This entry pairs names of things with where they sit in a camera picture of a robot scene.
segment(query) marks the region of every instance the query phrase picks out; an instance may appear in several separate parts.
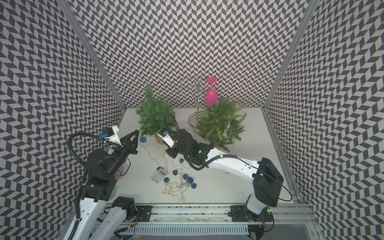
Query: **black and white patterned wallpaper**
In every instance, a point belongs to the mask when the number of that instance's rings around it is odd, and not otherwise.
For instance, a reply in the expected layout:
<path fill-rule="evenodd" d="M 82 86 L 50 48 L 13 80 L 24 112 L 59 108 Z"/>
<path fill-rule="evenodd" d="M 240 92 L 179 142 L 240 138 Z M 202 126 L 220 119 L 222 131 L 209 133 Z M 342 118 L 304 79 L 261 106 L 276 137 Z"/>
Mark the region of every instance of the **black and white patterned wallpaper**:
<path fill-rule="evenodd" d="M 53 0 L 0 11 L 0 239 L 53 239 L 82 174 L 68 135 L 99 133 L 122 110 Z"/>
<path fill-rule="evenodd" d="M 264 104 L 307 0 L 69 0 L 126 106 L 144 87 L 195 106 L 181 77 L 215 76 L 219 96 Z"/>
<path fill-rule="evenodd" d="M 323 0 L 269 108 L 327 239 L 383 239 L 384 2 Z"/>

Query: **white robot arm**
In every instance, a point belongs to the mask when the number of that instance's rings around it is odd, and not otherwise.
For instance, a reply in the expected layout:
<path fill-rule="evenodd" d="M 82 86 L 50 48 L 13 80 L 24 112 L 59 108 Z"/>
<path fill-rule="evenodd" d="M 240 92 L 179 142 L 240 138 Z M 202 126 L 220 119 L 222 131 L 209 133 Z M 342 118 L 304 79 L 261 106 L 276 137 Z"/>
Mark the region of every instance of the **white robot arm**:
<path fill-rule="evenodd" d="M 100 136 L 78 132 L 72 134 L 67 142 L 72 156 L 84 167 L 83 181 L 75 201 L 76 216 L 63 229 L 59 240 L 86 240 L 89 239 L 100 212 L 109 200 L 116 184 L 115 174 L 125 162 L 129 154 L 137 154 L 137 141 L 139 131 L 136 130 L 119 139 L 117 126 L 106 128 Z M 108 154 L 104 149 L 95 149 L 83 162 L 72 149 L 72 139 L 76 136 L 87 136 L 98 139 L 110 145 L 114 152 Z M 136 214 L 134 199 L 118 197 L 112 208 L 91 239 L 108 240 L 126 218 L 132 219 Z"/>
<path fill-rule="evenodd" d="M 249 219 L 257 219 L 266 206 L 275 207 L 277 205 L 284 179 L 269 159 L 247 160 L 229 155 L 207 144 L 198 144 L 185 129 L 179 129 L 173 136 L 165 129 L 160 130 L 157 134 L 169 146 L 167 153 L 171 157 L 175 158 L 178 153 L 182 153 L 195 170 L 202 170 L 206 165 L 206 167 L 221 169 L 237 175 L 253 184 L 254 194 L 251 194 L 247 200 Z"/>

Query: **wire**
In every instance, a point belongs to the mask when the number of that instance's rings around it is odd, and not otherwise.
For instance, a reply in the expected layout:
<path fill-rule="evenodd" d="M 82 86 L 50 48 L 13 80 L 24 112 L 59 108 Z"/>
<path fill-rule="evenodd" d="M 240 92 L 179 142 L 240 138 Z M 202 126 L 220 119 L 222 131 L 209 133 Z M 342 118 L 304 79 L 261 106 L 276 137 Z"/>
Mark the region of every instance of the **wire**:
<path fill-rule="evenodd" d="M 167 162 L 167 158 L 166 158 L 166 160 L 165 160 L 165 161 L 166 161 L 166 165 L 167 165 L 167 172 L 168 172 L 168 162 Z"/>
<path fill-rule="evenodd" d="M 135 235 L 135 232 L 136 232 L 136 227 L 137 227 L 137 220 L 139 219 L 139 217 L 140 217 L 140 213 L 139 212 L 137 212 L 137 217 L 136 217 L 136 222 L 135 222 L 135 225 L 133 225 L 133 227 L 134 227 L 134 229 L 133 229 L 133 235 Z"/>
<path fill-rule="evenodd" d="M 99 221 L 99 222 L 103 222 L 103 220 L 101 220 L 100 218 L 97 218 L 97 221 Z M 123 239 L 123 240 L 129 240 L 129 239 L 131 239 L 132 237 L 130 237 L 130 238 L 124 238 L 123 236 L 121 236 L 117 231 L 114 231 L 114 233 L 113 233 L 116 237 L 118 237 L 119 239 Z"/>
<path fill-rule="evenodd" d="M 129 161 L 129 166 L 128 166 L 127 170 L 125 171 L 125 173 L 123 175 L 121 175 L 121 177 L 123 177 L 128 172 L 129 168 L 131 167 L 131 161 L 129 158 L 127 158 L 127 159 Z"/>
<path fill-rule="evenodd" d="M 172 197 L 176 197 L 176 196 L 180 196 L 180 195 L 183 195 L 189 188 L 190 184 L 187 183 L 187 180 L 185 180 L 185 182 L 183 182 L 183 178 L 182 178 L 182 175 L 180 174 L 180 185 L 179 187 L 175 188 L 176 190 L 173 191 L 171 187 L 168 187 L 168 184 L 166 183 L 166 188 L 165 190 L 168 191 L 168 194 Z"/>
<path fill-rule="evenodd" d="M 87 136 L 87 137 L 93 137 L 93 138 L 96 138 L 97 140 L 99 141 L 102 141 L 104 143 L 107 143 L 109 145 L 112 145 L 113 146 L 116 146 L 118 147 L 119 149 L 118 150 L 121 150 L 122 147 L 121 145 L 117 144 L 117 143 L 114 143 L 114 142 L 110 142 L 110 141 L 104 141 L 100 136 L 97 136 L 97 135 L 93 135 L 93 134 L 90 134 L 90 133 L 87 133 L 87 132 L 76 132 L 72 135 L 69 136 L 68 140 L 67 140 L 67 147 L 68 147 L 68 150 L 70 152 L 70 154 L 72 154 L 73 158 L 75 158 L 83 167 L 85 165 L 85 162 L 74 152 L 73 150 L 73 147 L 72 147 L 72 140 L 74 137 L 76 136 Z"/>
<path fill-rule="evenodd" d="M 178 126 L 178 124 L 177 124 L 177 121 L 176 121 L 175 117 L 174 117 L 171 113 L 165 113 L 165 114 L 164 114 L 164 125 L 165 125 L 165 127 L 166 127 L 166 130 L 167 130 L 168 133 L 170 134 L 171 138 L 172 138 L 173 141 L 176 143 L 177 141 L 174 139 L 173 135 L 171 135 L 171 133 L 170 133 L 170 131 L 169 131 L 168 123 L 167 123 L 167 116 L 170 116 L 170 117 L 171 117 L 173 123 L 175 124 L 176 131 L 177 131 L 177 133 L 179 134 L 179 137 L 181 137 L 181 135 L 180 135 L 180 129 L 179 129 L 179 126 Z M 189 161 L 188 154 L 186 153 L 186 149 L 185 149 L 184 141 L 181 139 L 181 140 L 179 141 L 179 143 L 181 144 L 181 146 L 182 146 L 182 148 L 183 148 L 182 151 L 183 151 L 183 155 L 184 155 L 185 160 L 186 160 L 187 163 L 188 163 L 193 169 L 195 169 L 196 171 L 200 171 L 200 170 L 202 170 L 203 168 L 205 168 L 206 166 L 208 166 L 208 164 L 210 164 L 211 162 L 213 162 L 214 160 L 217 160 L 217 159 L 219 159 L 219 158 L 224 158 L 224 157 L 236 158 L 236 159 L 242 161 L 243 163 L 245 163 L 246 165 L 248 165 L 248 166 L 250 166 L 250 167 L 253 167 L 253 168 L 257 169 L 258 171 L 264 173 L 265 175 L 267 175 L 268 177 L 270 177 L 271 179 L 273 179 L 275 182 L 277 182 L 279 185 L 281 185 L 285 190 L 287 190 L 287 192 L 288 192 L 289 195 L 291 196 L 291 199 L 290 199 L 290 200 L 285 200 L 285 199 L 281 199 L 281 198 L 279 198 L 280 200 L 289 202 L 289 201 L 291 201 L 291 200 L 293 199 L 291 192 L 290 192 L 285 186 L 283 186 L 281 183 L 279 183 L 276 179 L 274 179 L 274 178 L 271 177 L 270 175 L 266 174 L 264 171 L 258 169 L 257 167 L 254 167 L 254 166 L 252 166 L 252 165 L 249 165 L 248 163 L 246 163 L 246 162 L 244 162 L 243 160 L 241 160 L 240 158 L 238 158 L 236 155 L 224 154 L 224 155 L 221 155 L 221 156 L 216 156 L 216 157 L 213 157 L 213 158 L 209 159 L 207 162 L 205 162 L 204 164 L 202 164 L 200 167 L 196 167 L 193 163 L 191 163 L 191 162 Z"/>
<path fill-rule="evenodd" d="M 151 154 L 149 153 L 149 151 L 148 151 L 148 149 L 146 149 L 143 145 L 141 145 L 141 143 L 139 142 L 139 144 L 140 144 L 140 146 L 142 146 L 145 150 L 147 150 L 147 152 L 148 152 L 148 154 L 149 154 L 149 157 L 150 158 L 152 158 L 153 160 L 155 160 L 155 162 L 157 162 L 157 164 L 159 165 L 159 167 L 160 167 L 160 164 L 159 164 L 159 162 L 158 161 L 156 161 L 156 159 L 154 159 L 152 156 L 151 156 Z"/>
<path fill-rule="evenodd" d="M 289 190 L 288 190 L 285 186 L 283 186 L 281 183 L 279 183 L 276 179 L 274 179 L 273 177 L 269 176 L 268 174 L 266 174 L 264 171 L 258 169 L 257 167 L 254 167 L 254 166 L 252 166 L 252 165 L 249 165 L 248 163 L 244 162 L 244 161 L 241 160 L 240 158 L 238 158 L 238 157 L 236 157 L 236 158 L 237 158 L 238 160 L 242 161 L 243 163 L 247 164 L 248 166 L 257 169 L 258 171 L 260 171 L 260 172 L 262 172 L 263 174 L 267 175 L 268 177 L 272 178 L 275 182 L 277 182 L 277 183 L 280 184 L 283 188 L 285 188 L 285 190 L 287 190 L 287 192 L 288 192 L 289 195 L 291 196 L 291 199 L 290 199 L 290 200 L 285 200 L 285 199 L 281 199 L 281 198 L 279 198 L 280 200 L 289 202 L 289 201 L 291 201 L 291 200 L 293 199 L 292 194 L 289 192 Z"/>
<path fill-rule="evenodd" d="M 173 160 L 174 160 L 174 158 L 172 158 L 172 162 L 171 162 L 173 167 L 178 167 L 178 166 L 180 166 L 180 165 L 181 165 L 181 163 L 180 163 L 179 165 L 176 165 L 176 166 L 175 166 L 175 165 L 173 165 Z"/>
<path fill-rule="evenodd" d="M 120 168 L 119 168 L 119 170 L 118 170 L 118 172 L 120 173 L 120 176 L 122 175 L 122 172 L 124 171 L 124 167 L 123 166 L 121 166 L 121 168 L 122 168 L 122 170 L 120 171 Z"/>
<path fill-rule="evenodd" d="M 83 174 L 83 178 L 82 178 L 81 183 L 80 183 L 80 188 L 79 188 L 79 191 L 77 193 L 77 197 L 76 197 L 76 200 L 74 203 L 74 208 L 75 208 L 75 212 L 76 212 L 76 219 L 80 219 L 80 199 L 81 199 L 81 193 L 82 193 L 83 188 L 84 188 L 84 183 L 87 180 L 87 175 L 88 175 L 88 170 L 85 169 L 84 174 Z M 73 225 L 72 231 L 68 237 L 68 240 L 73 239 L 73 236 L 76 233 L 79 222 L 80 222 L 80 220 L 76 220 L 74 222 L 74 225 Z"/>
<path fill-rule="evenodd" d="M 106 212 L 105 210 L 106 210 L 106 209 L 110 209 L 110 208 L 112 208 L 112 207 L 106 207 L 106 208 L 104 208 L 103 212 L 104 212 L 105 214 L 108 214 L 108 212 Z"/>
<path fill-rule="evenodd" d="M 272 230 L 273 226 L 275 225 L 275 219 L 273 218 L 272 213 L 271 213 L 271 216 L 272 216 L 272 220 L 273 220 L 272 227 L 270 229 L 268 229 L 267 231 L 264 231 L 264 232 L 269 232 L 270 230 Z"/>
<path fill-rule="evenodd" d="M 188 171 L 188 169 L 190 169 L 191 167 L 184 167 L 184 165 L 182 163 L 180 163 L 180 165 L 186 169 L 186 171 Z"/>

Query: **black cable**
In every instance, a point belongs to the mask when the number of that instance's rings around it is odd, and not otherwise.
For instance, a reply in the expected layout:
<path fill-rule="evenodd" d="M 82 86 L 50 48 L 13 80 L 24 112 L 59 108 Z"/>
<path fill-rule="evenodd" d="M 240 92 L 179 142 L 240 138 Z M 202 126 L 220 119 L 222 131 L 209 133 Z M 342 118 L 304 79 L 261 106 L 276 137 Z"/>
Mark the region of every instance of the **black cable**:
<path fill-rule="evenodd" d="M 127 159 L 129 161 L 129 166 L 128 166 L 127 170 L 125 171 L 125 173 L 123 175 L 121 175 L 121 176 L 124 176 L 128 172 L 129 168 L 131 167 L 131 161 L 130 161 L 129 158 L 127 158 Z"/>
<path fill-rule="evenodd" d="M 105 210 L 106 210 L 106 209 L 110 209 L 110 208 L 112 208 L 112 207 L 106 207 L 106 208 L 104 208 L 103 212 L 104 212 L 105 214 L 108 214 L 108 212 L 106 212 Z"/>
<path fill-rule="evenodd" d="M 125 232 L 126 230 L 128 230 L 128 227 L 123 227 L 122 229 L 117 230 L 116 232 L 117 232 L 117 233 L 121 233 L 121 232 Z"/>
<path fill-rule="evenodd" d="M 99 222 L 103 222 L 103 220 L 101 220 L 100 218 L 97 218 L 97 221 L 99 221 Z M 113 233 L 116 237 L 118 237 L 119 239 L 123 239 L 123 240 L 128 240 L 128 239 L 130 239 L 130 238 L 124 238 L 123 236 L 121 236 L 120 234 L 118 234 L 118 232 L 117 231 L 114 231 L 114 233 Z"/>
<path fill-rule="evenodd" d="M 168 131 L 169 135 L 171 136 L 172 140 L 175 142 L 175 143 L 178 143 L 179 145 L 181 145 L 182 147 L 182 154 L 184 156 L 184 159 L 187 161 L 187 163 L 191 166 L 191 168 L 195 169 L 196 171 L 200 171 L 202 170 L 205 166 L 208 165 L 208 163 L 205 163 L 203 164 L 201 167 L 196 167 L 194 164 L 192 164 L 189 160 L 189 155 L 191 155 L 190 152 L 187 152 L 187 149 L 185 147 L 185 142 L 184 140 L 180 139 L 180 141 L 176 141 L 175 138 L 173 137 L 172 133 L 170 132 L 169 130 L 169 127 L 168 127 L 168 122 L 167 122 L 167 117 L 170 116 L 172 121 L 173 121 L 173 124 L 175 125 L 176 127 L 176 131 L 177 133 L 179 134 L 179 137 L 181 137 L 181 134 L 180 134 L 180 129 L 179 129 L 179 125 L 177 124 L 177 121 L 175 119 L 175 117 L 171 114 L 171 113 L 165 113 L 164 114 L 164 125 L 165 125 L 165 128 L 166 130 Z"/>
<path fill-rule="evenodd" d="M 164 114 L 164 125 L 165 125 L 166 130 L 168 131 L 169 135 L 171 136 L 171 138 L 173 139 L 173 141 L 176 143 L 176 140 L 174 139 L 173 135 L 172 135 L 172 134 L 170 133 L 170 131 L 169 131 L 169 127 L 168 127 L 168 123 L 167 123 L 167 116 L 170 116 L 170 117 L 171 117 L 173 123 L 175 124 L 176 131 L 177 131 L 177 133 L 179 134 L 179 136 L 181 136 L 181 135 L 180 135 L 180 129 L 179 129 L 179 126 L 178 126 L 178 124 L 177 124 L 177 121 L 176 121 L 175 117 L 174 117 L 171 113 L 165 113 L 165 114 Z M 182 148 L 183 148 L 182 151 L 183 151 L 184 159 L 185 159 L 185 160 L 187 161 L 187 163 L 188 163 L 193 169 L 195 169 L 196 171 L 200 171 L 200 170 L 202 170 L 203 168 L 205 168 L 208 164 L 210 164 L 210 163 L 213 162 L 214 160 L 217 160 L 217 159 L 222 158 L 222 157 L 223 157 L 223 158 L 224 158 L 224 157 L 236 158 L 236 159 L 242 161 L 243 163 L 245 163 L 246 165 L 248 165 L 248 166 L 250 166 L 250 167 L 253 167 L 253 168 L 259 170 L 260 172 L 264 173 L 265 175 L 267 175 L 268 177 L 270 177 L 271 179 L 273 179 L 275 182 L 277 182 L 278 184 L 280 184 L 283 188 L 285 188 L 285 190 L 287 190 L 287 192 L 290 194 L 291 199 L 290 199 L 290 200 L 285 200 L 285 199 L 281 199 L 281 198 L 279 198 L 280 200 L 289 202 L 289 201 L 291 201 L 291 200 L 293 199 L 292 194 L 289 192 L 289 190 L 288 190 L 285 186 L 283 186 L 281 183 L 279 183 L 276 179 L 274 179 L 273 177 L 269 176 L 268 174 L 266 174 L 266 173 L 263 172 L 262 170 L 258 169 L 257 167 L 254 167 L 254 166 L 252 166 L 252 165 L 249 165 L 248 163 L 246 163 L 246 162 L 244 162 L 243 160 L 241 160 L 240 158 L 238 158 L 236 155 L 224 154 L 224 155 L 222 155 L 222 156 L 216 156 L 216 157 L 213 157 L 213 158 L 209 159 L 207 162 L 205 162 L 205 163 L 204 163 L 203 165 L 201 165 L 200 167 L 196 167 L 194 164 L 192 164 L 192 163 L 189 161 L 189 157 L 188 157 L 188 155 L 187 155 L 187 153 L 186 153 L 186 149 L 185 149 L 184 141 L 183 141 L 182 139 L 181 139 L 180 141 L 181 141 L 180 144 L 181 144 L 181 146 L 182 146 Z"/>
<path fill-rule="evenodd" d="M 264 232 L 269 232 L 270 230 L 272 230 L 273 226 L 275 225 L 275 219 L 273 218 L 273 214 L 272 213 L 271 213 L 271 216 L 272 216 L 272 220 L 273 220 L 272 227 L 270 229 L 268 229 L 267 231 L 264 231 Z"/>
<path fill-rule="evenodd" d="M 285 199 L 281 199 L 281 198 L 279 198 L 280 200 L 289 202 L 289 201 L 291 201 L 291 200 L 293 199 L 292 194 L 289 192 L 289 190 L 288 190 L 286 187 L 284 187 L 281 183 L 279 183 L 276 179 L 274 179 L 273 177 L 269 176 L 268 174 L 266 174 L 266 173 L 263 172 L 262 170 L 258 169 L 257 167 L 254 167 L 254 166 L 252 166 L 252 165 L 249 165 L 248 163 L 244 162 L 244 161 L 241 160 L 240 158 L 238 158 L 238 157 L 236 157 L 236 158 L 237 158 L 238 160 L 242 161 L 243 163 L 247 164 L 248 166 L 253 167 L 253 168 L 259 170 L 259 171 L 262 172 L 263 174 L 265 174 L 265 175 L 267 175 L 268 177 L 272 178 L 275 182 L 277 182 L 278 184 L 280 184 L 283 188 L 285 188 L 285 190 L 287 190 L 287 192 L 288 192 L 289 195 L 291 196 L 291 199 L 290 199 L 290 200 L 285 200 Z"/>
<path fill-rule="evenodd" d="M 93 135 L 93 134 L 86 133 L 86 132 L 76 132 L 76 133 L 72 134 L 71 136 L 69 136 L 69 138 L 67 140 L 68 150 L 69 150 L 70 154 L 72 154 L 72 156 L 84 167 L 84 165 L 85 165 L 84 161 L 74 152 L 74 150 L 72 148 L 72 140 L 76 136 L 93 137 L 93 138 L 96 138 L 99 141 L 104 141 L 104 140 L 100 136 Z M 107 143 L 109 145 L 112 145 L 112 146 L 116 146 L 117 149 L 115 149 L 115 150 L 121 150 L 122 149 L 122 147 L 119 144 L 117 144 L 117 143 L 110 142 L 110 141 L 105 141 L 105 143 Z"/>
<path fill-rule="evenodd" d="M 76 197 L 76 200 L 74 202 L 74 208 L 75 208 L 75 211 L 76 211 L 76 220 L 74 222 L 74 225 L 73 225 L 73 228 L 72 228 L 72 231 L 68 237 L 68 240 L 72 240 L 74 234 L 76 233 L 76 229 L 77 227 L 79 226 L 79 222 L 80 222 L 80 199 L 81 199 L 81 192 L 83 191 L 83 187 L 84 187 L 84 183 L 87 179 L 87 174 L 88 174 L 88 170 L 84 170 L 84 175 L 83 175 L 83 178 L 81 180 L 81 184 L 80 184 L 80 188 L 79 188 L 79 191 L 77 192 L 77 197 Z"/>

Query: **green plant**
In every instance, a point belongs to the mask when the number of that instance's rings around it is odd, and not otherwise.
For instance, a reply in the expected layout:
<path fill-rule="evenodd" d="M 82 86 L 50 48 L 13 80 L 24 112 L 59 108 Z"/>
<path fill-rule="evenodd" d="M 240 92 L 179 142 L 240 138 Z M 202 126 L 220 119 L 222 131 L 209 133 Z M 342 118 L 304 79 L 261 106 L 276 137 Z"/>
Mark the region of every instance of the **green plant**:
<path fill-rule="evenodd" d="M 154 135 L 164 125 L 164 113 L 170 112 L 175 115 L 170 103 L 163 99 L 154 99 L 153 86 L 147 86 L 144 92 L 144 99 L 140 102 L 140 109 L 136 110 L 136 114 L 140 116 L 141 132 L 144 135 Z M 173 127 L 173 122 L 168 118 L 168 126 Z"/>
<path fill-rule="evenodd" d="M 235 140 L 241 141 L 239 135 L 244 131 L 241 123 L 247 114 L 240 115 L 238 112 L 245 106 L 238 106 L 237 101 L 220 98 L 218 103 L 201 108 L 203 111 L 197 112 L 199 122 L 195 133 L 226 151 L 229 151 L 227 145 L 234 144 Z"/>

